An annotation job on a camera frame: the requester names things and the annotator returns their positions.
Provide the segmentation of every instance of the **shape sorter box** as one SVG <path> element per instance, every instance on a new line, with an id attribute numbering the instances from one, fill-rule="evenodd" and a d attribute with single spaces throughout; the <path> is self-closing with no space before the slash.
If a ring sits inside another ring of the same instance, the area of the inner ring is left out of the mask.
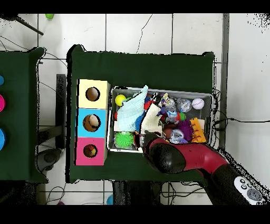
<path id="1" fill-rule="evenodd" d="M 107 157 L 107 149 L 105 147 L 105 138 L 85 138 L 78 137 L 76 144 L 76 161 L 75 165 L 78 166 L 100 166 L 104 165 L 104 161 Z M 89 158 L 84 153 L 84 148 L 87 146 L 94 146 L 96 155 Z"/>
<path id="2" fill-rule="evenodd" d="M 100 126 L 95 132 L 87 131 L 83 126 L 83 120 L 87 115 L 96 115 L 100 120 Z M 79 108 L 78 137 L 106 138 L 108 110 Z"/>
<path id="3" fill-rule="evenodd" d="M 109 103 L 110 84 L 107 81 L 78 79 L 79 108 L 107 109 Z M 87 99 L 87 91 L 95 88 L 98 92 L 97 99 Z"/>
<path id="4" fill-rule="evenodd" d="M 104 165 L 110 84 L 99 80 L 77 80 L 75 165 Z M 93 115 L 97 124 L 91 123 Z"/>

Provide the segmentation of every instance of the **green object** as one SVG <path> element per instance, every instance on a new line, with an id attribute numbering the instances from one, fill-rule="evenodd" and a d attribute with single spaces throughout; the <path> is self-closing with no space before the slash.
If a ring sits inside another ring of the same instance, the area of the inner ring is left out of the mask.
<path id="1" fill-rule="evenodd" d="M 134 142 L 134 136 L 130 132 L 117 132 L 115 136 L 115 143 L 120 148 L 127 148 Z"/>
<path id="2" fill-rule="evenodd" d="M 186 120 L 187 116 L 184 113 L 180 113 L 180 120 Z"/>
<path id="3" fill-rule="evenodd" d="M 132 97 L 128 97 L 127 99 L 124 99 L 123 102 L 127 102 L 128 100 L 130 100 Z"/>
<path id="4" fill-rule="evenodd" d="M 71 118 L 67 116 L 71 124 L 70 133 L 75 133 L 77 79 L 106 80 L 112 87 L 142 88 L 148 85 L 152 89 L 212 93 L 214 54 L 211 52 L 204 55 L 84 52 L 80 45 L 74 45 L 67 53 L 67 61 L 71 68 L 67 78 L 72 79 Z M 140 153 L 108 151 L 103 166 L 75 166 L 73 135 L 70 138 L 69 174 L 72 182 L 77 179 L 204 181 L 197 170 L 179 174 L 157 172 Z"/>
<path id="5" fill-rule="evenodd" d="M 46 18 L 50 18 L 50 19 L 53 18 L 53 15 L 54 15 L 54 14 L 45 14 Z"/>
<path id="6" fill-rule="evenodd" d="M 27 180 L 46 183 L 46 177 L 35 166 L 37 145 L 37 61 L 44 48 L 30 52 L 0 51 L 0 86 L 6 100 L 0 112 L 0 128 L 6 144 L 0 151 L 0 180 Z"/>

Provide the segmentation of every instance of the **gray plastic bin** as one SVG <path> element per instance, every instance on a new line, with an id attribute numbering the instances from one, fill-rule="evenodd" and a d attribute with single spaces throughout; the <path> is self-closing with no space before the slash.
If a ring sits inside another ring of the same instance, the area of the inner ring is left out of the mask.
<path id="1" fill-rule="evenodd" d="M 122 148 L 115 148 L 114 147 L 114 131 L 113 131 L 113 115 L 114 113 L 120 108 L 115 104 L 115 98 L 119 94 L 125 95 L 127 98 L 132 97 L 134 93 L 140 91 L 140 88 L 127 88 L 127 89 L 119 89 L 118 87 L 113 87 L 110 91 L 110 102 L 111 102 L 111 108 L 109 110 L 109 119 L 108 119 L 108 134 L 107 134 L 107 148 L 108 150 L 115 151 L 115 152 L 130 152 L 130 153 L 141 153 L 136 150 L 127 150 Z M 196 110 L 192 108 L 189 112 L 185 113 L 187 116 L 187 119 L 192 119 L 194 117 L 197 117 L 198 119 L 205 120 L 206 118 L 209 118 L 209 127 L 208 127 L 208 133 L 205 133 L 205 135 L 208 135 L 208 143 L 211 142 L 211 127 L 213 123 L 213 106 L 214 106 L 214 98 L 211 94 L 201 94 L 198 92 L 179 92 L 179 91 L 170 91 L 170 90 L 158 90 L 158 89 L 148 89 L 148 94 L 153 94 L 154 92 L 159 92 L 161 94 L 167 93 L 169 97 L 175 97 L 175 98 L 185 98 L 190 99 L 191 102 L 195 98 L 201 98 L 204 100 L 205 105 L 201 110 Z"/>

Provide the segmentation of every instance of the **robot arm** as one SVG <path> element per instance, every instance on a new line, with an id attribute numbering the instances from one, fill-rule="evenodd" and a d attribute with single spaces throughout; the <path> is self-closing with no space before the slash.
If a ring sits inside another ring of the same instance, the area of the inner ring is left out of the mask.
<path id="1" fill-rule="evenodd" d="M 265 201 L 249 181 L 206 144 L 172 144 L 147 133 L 144 154 L 150 164 L 162 173 L 200 170 L 208 179 L 205 190 L 214 204 L 262 204 Z"/>

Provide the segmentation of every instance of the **green spiky ball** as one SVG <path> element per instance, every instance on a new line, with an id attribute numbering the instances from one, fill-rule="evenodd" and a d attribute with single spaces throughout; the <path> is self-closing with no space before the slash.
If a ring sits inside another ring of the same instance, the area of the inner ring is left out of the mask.
<path id="1" fill-rule="evenodd" d="M 130 132 L 118 132 L 115 136 L 115 143 L 120 148 L 127 148 L 133 144 L 134 137 Z"/>

